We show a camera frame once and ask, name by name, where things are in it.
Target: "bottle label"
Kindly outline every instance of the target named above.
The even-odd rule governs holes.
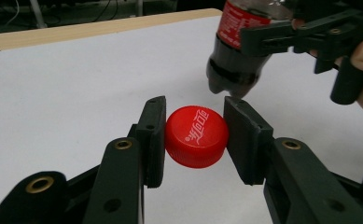
[[[240,29],[257,27],[271,23],[268,18],[262,18],[244,11],[229,0],[225,3],[217,34],[219,38],[234,49],[240,49]]]

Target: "red bottle cap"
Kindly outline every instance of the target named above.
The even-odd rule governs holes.
[[[201,106],[177,109],[166,123],[165,145],[176,162],[190,168],[216,163],[229,137],[225,120],[214,110]]]

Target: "plastic bottle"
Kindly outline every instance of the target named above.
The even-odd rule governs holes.
[[[291,20],[293,2],[295,0],[227,0],[206,69],[212,93],[228,91],[231,96],[242,98],[251,90],[271,55],[243,55],[239,31],[244,27]]]

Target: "cable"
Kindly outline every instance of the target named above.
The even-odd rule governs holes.
[[[94,21],[92,21],[92,22],[96,22],[96,21],[98,21],[98,20],[100,19],[100,17],[102,17],[102,16],[103,16],[103,14],[105,13],[105,11],[106,11],[106,9],[108,8],[108,6],[109,6],[109,4],[111,3],[111,1],[112,1],[112,0],[108,0],[107,5],[105,6],[105,9],[103,9],[103,11],[100,13],[100,15],[99,15],[96,19],[94,19]]]
[[[118,14],[118,0],[116,0],[116,3],[117,8],[115,9],[114,15],[112,15],[112,17],[109,19],[110,21],[112,21]]]
[[[18,17],[18,15],[19,15],[19,12],[20,12],[20,7],[19,7],[19,2],[18,2],[18,0],[15,0],[15,2],[16,2],[16,14],[15,14],[15,16],[13,16],[12,17],[12,19],[10,19],[7,23],[6,23],[6,26],[8,26],[11,22],[13,22],[17,17]]]

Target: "white table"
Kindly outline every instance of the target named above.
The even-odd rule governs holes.
[[[105,146],[138,121],[146,100],[165,95],[168,116],[184,105],[222,113],[205,65],[219,17],[181,21],[0,51],[0,202],[28,175],[72,178],[97,165]],[[333,104],[335,72],[314,59],[272,56],[244,98],[275,137],[305,142],[329,170],[363,177],[363,111]],[[245,186],[228,153],[201,170],[166,155],[163,183],[145,191],[146,223],[272,223],[262,186]]]

